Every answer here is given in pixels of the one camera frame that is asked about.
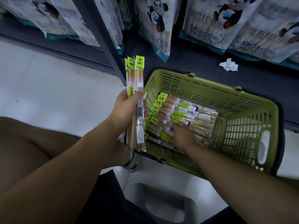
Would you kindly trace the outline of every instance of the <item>tiled floor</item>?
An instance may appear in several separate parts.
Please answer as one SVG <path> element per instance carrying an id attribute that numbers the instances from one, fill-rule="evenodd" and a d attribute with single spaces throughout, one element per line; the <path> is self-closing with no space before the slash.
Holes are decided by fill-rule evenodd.
<path id="1" fill-rule="evenodd" d="M 124 89 L 116 76 L 3 41 L 0 69 L 0 116 L 79 136 L 110 114 Z M 299 178 L 299 134 L 285 133 L 278 174 Z M 208 181 L 144 157 L 142 161 L 136 173 L 113 168 L 125 196 L 137 182 L 178 193 L 197 204 L 201 221 L 227 206 Z"/>

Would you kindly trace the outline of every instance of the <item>green shopping basket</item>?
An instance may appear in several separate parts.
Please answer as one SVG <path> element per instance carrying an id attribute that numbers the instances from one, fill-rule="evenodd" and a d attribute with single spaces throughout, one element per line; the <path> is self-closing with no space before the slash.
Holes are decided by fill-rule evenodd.
<path id="1" fill-rule="evenodd" d="M 160 92 L 219 111 L 210 149 L 276 175 L 284 153 L 283 112 L 279 103 L 241 87 L 195 77 L 193 73 L 155 68 L 145 80 L 148 107 Z M 207 179 L 186 155 L 151 142 L 146 142 L 146 148 L 139 154 Z"/>

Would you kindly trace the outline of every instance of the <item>store shelf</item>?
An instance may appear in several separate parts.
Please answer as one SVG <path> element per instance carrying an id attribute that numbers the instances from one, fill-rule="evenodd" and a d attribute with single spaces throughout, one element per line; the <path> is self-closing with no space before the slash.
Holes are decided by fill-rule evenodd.
<path id="1" fill-rule="evenodd" d="M 264 94 L 279 101 L 285 112 L 285 127 L 299 130 L 299 78 L 298 71 L 277 66 L 265 61 L 253 62 L 238 58 L 230 53 L 224 56 L 194 43 L 173 39 L 170 57 L 164 63 L 142 37 L 132 50 L 131 56 L 145 57 L 145 75 L 150 69 L 161 66 L 180 71 L 193 72 L 197 77 L 228 86 L 241 86 L 255 93 Z M 232 57 L 238 71 L 226 71 L 219 63 Z"/>
<path id="2" fill-rule="evenodd" d="M 46 39 L 41 30 L 24 26 L 13 17 L 0 21 L 0 38 L 39 52 L 47 53 L 78 64 L 114 74 L 115 71 L 104 52 L 72 39 Z M 136 33 L 124 35 L 125 51 L 123 56 L 133 49 Z"/>

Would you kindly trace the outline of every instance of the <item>black shelf post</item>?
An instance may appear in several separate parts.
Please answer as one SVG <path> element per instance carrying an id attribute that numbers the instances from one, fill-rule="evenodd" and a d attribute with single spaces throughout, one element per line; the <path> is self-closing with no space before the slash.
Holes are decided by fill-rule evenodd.
<path id="1" fill-rule="evenodd" d="M 115 70 L 115 74 L 121 79 L 122 83 L 126 85 L 125 66 L 117 53 L 94 0 L 73 0 L 73 2 L 82 15 L 84 22 L 88 25 L 95 39 L 103 49 Z"/>

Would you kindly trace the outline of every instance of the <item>white tissue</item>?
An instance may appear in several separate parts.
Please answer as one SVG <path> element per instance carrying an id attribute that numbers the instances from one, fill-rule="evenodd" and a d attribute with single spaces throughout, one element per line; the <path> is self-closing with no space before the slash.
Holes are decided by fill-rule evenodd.
<path id="1" fill-rule="evenodd" d="M 227 58 L 226 62 L 220 63 L 219 66 L 222 66 L 227 71 L 237 71 L 238 70 L 238 65 L 235 64 L 235 62 L 231 61 L 231 58 Z"/>

